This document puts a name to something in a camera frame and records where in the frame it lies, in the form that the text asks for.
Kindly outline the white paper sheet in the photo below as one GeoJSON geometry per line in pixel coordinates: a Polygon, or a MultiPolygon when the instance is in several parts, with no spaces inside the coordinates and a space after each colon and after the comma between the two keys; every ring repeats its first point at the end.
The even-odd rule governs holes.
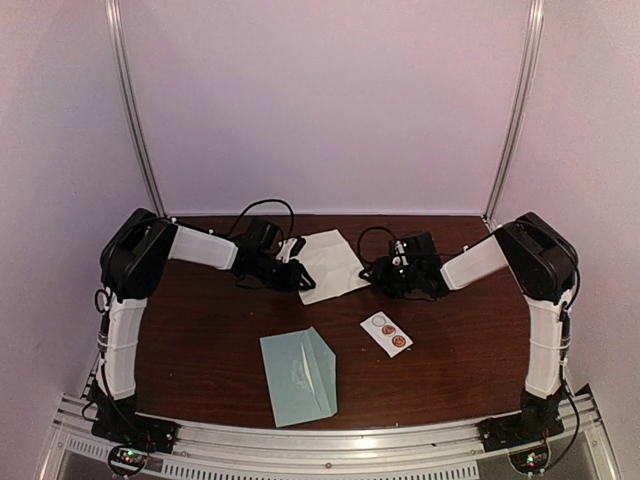
{"type": "Polygon", "coordinates": [[[337,229],[306,235],[303,239],[305,245],[296,259],[316,284],[313,289],[300,293],[304,305],[337,298],[369,286],[359,276],[364,266],[337,229]]]}

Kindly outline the light blue envelope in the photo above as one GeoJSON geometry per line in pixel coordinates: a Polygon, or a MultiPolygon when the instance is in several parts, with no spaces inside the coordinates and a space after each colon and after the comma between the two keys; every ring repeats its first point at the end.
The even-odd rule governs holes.
{"type": "Polygon", "coordinates": [[[260,339],[275,426],[299,425],[337,414],[337,359],[312,327],[260,339]],[[302,370],[300,345],[310,347],[315,357],[319,388],[309,389],[302,370]]]}

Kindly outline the beige decorated letter paper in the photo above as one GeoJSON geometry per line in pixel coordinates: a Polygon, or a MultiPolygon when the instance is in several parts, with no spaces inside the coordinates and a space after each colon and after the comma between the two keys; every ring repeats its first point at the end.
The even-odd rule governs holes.
{"type": "Polygon", "coordinates": [[[313,356],[312,349],[307,347],[304,343],[300,345],[301,358],[302,358],[302,370],[305,379],[309,385],[310,391],[313,395],[316,395],[316,390],[319,388],[319,380],[317,373],[317,365],[315,357],[313,356]]]}

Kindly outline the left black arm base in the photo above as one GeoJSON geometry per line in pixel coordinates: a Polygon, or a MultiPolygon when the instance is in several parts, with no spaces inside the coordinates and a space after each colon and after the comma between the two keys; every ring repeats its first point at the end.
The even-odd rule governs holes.
{"type": "Polygon", "coordinates": [[[173,452],[178,425],[172,421],[139,415],[136,394],[111,401],[98,382],[94,381],[88,399],[97,407],[91,427],[93,436],[144,452],[173,452]]]}

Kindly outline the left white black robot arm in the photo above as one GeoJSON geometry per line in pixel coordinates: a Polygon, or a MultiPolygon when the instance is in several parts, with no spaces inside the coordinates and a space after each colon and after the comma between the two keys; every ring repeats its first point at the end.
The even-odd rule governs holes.
{"type": "Polygon", "coordinates": [[[126,408],[136,394],[135,359],[141,320],[171,260],[229,271],[237,279],[253,277],[278,292],[305,292],[316,283],[296,258],[272,253],[275,224],[260,218],[236,236],[179,223],[138,208],[107,243],[100,256],[101,308],[98,334],[100,371],[93,401],[106,429],[123,444],[144,433],[138,415],[126,408]]]}

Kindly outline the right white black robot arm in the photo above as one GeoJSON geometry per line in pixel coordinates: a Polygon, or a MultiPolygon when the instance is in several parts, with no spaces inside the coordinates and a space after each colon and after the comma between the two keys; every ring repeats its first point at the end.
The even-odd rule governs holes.
{"type": "Polygon", "coordinates": [[[530,319],[529,366],[512,430],[530,442],[550,426],[566,389],[569,314],[581,286],[577,251],[558,231],[528,212],[454,253],[439,251],[428,232],[393,236],[387,255],[362,264],[360,279],[387,297],[419,292],[429,301],[509,269],[530,319]]]}

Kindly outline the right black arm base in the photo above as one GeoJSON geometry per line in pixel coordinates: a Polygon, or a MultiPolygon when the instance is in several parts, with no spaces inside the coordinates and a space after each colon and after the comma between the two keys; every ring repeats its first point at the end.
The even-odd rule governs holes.
{"type": "Polygon", "coordinates": [[[566,397],[565,381],[547,397],[521,390],[520,410],[501,417],[489,417],[477,424],[485,452],[542,441],[547,436],[565,431],[559,404],[566,397]]]}

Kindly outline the white seal sticker sheet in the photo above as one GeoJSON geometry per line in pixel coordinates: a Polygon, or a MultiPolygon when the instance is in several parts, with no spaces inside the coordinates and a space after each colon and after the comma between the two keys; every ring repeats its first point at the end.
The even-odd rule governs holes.
{"type": "Polygon", "coordinates": [[[413,340],[383,311],[374,313],[362,321],[360,327],[390,358],[396,357],[413,345],[413,340]]]}

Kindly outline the right round circuit board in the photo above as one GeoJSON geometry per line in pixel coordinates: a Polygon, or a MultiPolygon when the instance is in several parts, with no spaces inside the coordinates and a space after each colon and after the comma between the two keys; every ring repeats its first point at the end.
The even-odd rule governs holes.
{"type": "Polygon", "coordinates": [[[549,452],[545,448],[531,448],[509,453],[511,466],[524,475],[537,474],[549,462],[549,452]]]}

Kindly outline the round circuit board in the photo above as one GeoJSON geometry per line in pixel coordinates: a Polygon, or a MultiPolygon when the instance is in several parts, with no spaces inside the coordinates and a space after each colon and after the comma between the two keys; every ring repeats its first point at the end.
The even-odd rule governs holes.
{"type": "Polygon", "coordinates": [[[549,462],[549,452],[545,448],[531,448],[509,453],[511,466],[524,475],[537,474],[549,462]]]}
{"type": "Polygon", "coordinates": [[[147,465],[150,455],[126,445],[114,446],[107,455],[107,466],[119,476],[134,476],[147,465]]]}

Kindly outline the left round circuit board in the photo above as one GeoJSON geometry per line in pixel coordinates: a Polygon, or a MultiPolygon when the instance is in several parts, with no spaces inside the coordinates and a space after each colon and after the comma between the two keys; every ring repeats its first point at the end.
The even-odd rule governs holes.
{"type": "Polygon", "coordinates": [[[114,446],[107,455],[107,466],[119,476],[134,476],[147,465],[150,455],[126,445],[114,446]]]}

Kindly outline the front aluminium rail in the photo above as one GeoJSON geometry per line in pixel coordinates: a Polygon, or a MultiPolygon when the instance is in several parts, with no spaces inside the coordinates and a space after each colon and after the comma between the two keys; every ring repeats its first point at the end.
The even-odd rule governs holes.
{"type": "MultiPolygon", "coordinates": [[[[91,435],[77,402],[64,399],[36,479],[121,479],[107,458],[114,442],[91,435]]],[[[599,412],[589,397],[575,400],[581,426],[575,443],[543,475],[522,473],[536,447],[550,448],[552,462],[574,432],[564,402],[566,432],[546,445],[489,452],[477,420],[440,425],[346,431],[251,429],[178,423],[170,454],[154,452],[131,479],[620,479],[599,412]]]]}

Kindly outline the right aluminium frame post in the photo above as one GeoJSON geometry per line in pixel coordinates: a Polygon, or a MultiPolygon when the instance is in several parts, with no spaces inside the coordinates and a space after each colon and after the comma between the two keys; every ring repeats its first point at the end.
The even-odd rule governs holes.
{"type": "Polygon", "coordinates": [[[529,2],[529,12],[516,90],[498,168],[483,214],[483,220],[491,230],[498,224],[496,221],[496,212],[517,149],[526,114],[527,102],[534,83],[544,32],[544,14],[545,2],[543,0],[531,0],[529,2]]]}

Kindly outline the aluminium frame post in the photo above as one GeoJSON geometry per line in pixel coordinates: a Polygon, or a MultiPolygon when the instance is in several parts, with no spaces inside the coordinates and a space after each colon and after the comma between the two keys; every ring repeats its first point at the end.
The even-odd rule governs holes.
{"type": "Polygon", "coordinates": [[[149,156],[141,116],[136,101],[122,22],[121,2],[117,0],[106,0],[104,6],[124,114],[133,144],[135,158],[139,165],[143,183],[153,211],[160,216],[165,216],[166,210],[164,202],[161,198],[159,185],[149,156]]]}
{"type": "Polygon", "coordinates": [[[496,212],[517,149],[526,114],[527,102],[534,83],[544,32],[544,14],[545,2],[543,0],[531,0],[529,2],[529,12],[516,90],[498,168],[483,214],[483,220],[491,230],[498,224],[496,221],[496,212]]]}

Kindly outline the left aluminium frame post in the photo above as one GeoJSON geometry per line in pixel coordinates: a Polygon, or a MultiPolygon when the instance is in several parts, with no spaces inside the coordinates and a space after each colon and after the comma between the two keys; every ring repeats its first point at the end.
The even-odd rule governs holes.
{"type": "Polygon", "coordinates": [[[159,185],[149,156],[141,116],[136,101],[122,22],[121,2],[117,0],[106,0],[104,6],[124,114],[133,144],[135,158],[139,165],[143,183],[153,211],[160,216],[165,216],[166,210],[164,202],[161,198],[159,185]]]}

